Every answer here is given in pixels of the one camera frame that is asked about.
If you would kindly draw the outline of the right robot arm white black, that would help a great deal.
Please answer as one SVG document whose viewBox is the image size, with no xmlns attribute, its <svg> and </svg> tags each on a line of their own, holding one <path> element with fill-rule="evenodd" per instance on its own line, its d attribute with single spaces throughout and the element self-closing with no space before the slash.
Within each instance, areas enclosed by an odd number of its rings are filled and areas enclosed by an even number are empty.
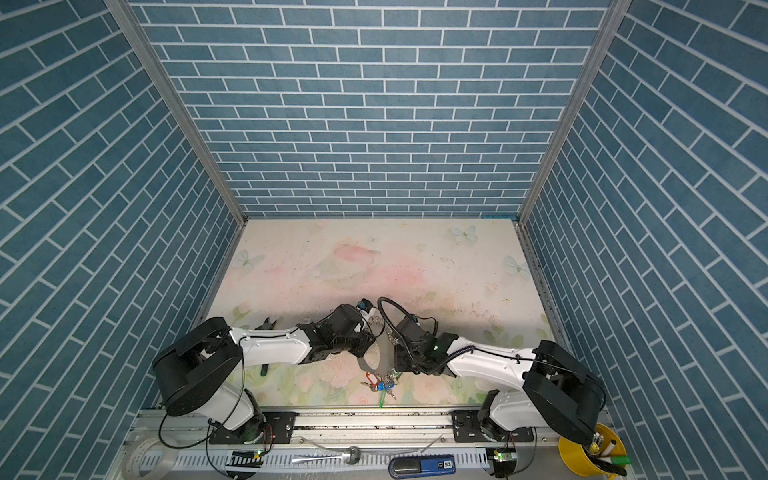
<svg viewBox="0 0 768 480">
<path fill-rule="evenodd" d="M 376 306 L 394 337 L 398 371 L 475 378 L 510 389 L 490 391 L 478 414 L 490 437 L 546 425 L 576 444 L 593 443 L 607 401 L 604 382 L 561 345 L 542 340 L 533 349 L 507 349 L 449 332 L 437 335 L 388 297 Z"/>
</svg>

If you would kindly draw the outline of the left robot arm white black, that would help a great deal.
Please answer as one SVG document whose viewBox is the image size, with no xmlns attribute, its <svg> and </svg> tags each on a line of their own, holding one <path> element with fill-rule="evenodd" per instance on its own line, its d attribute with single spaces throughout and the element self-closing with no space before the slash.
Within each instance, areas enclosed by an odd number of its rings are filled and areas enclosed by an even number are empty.
<svg viewBox="0 0 768 480">
<path fill-rule="evenodd" d="M 153 360 L 166 413 L 201 414 L 231 432 L 260 428 L 255 397 L 230 383 L 230 374 L 263 364 L 309 364 L 341 352 L 360 358 L 375 341 L 366 326 L 373 309 L 367 299 L 342 304 L 319 321 L 287 330 L 246 330 L 222 317 L 204 321 Z"/>
</svg>

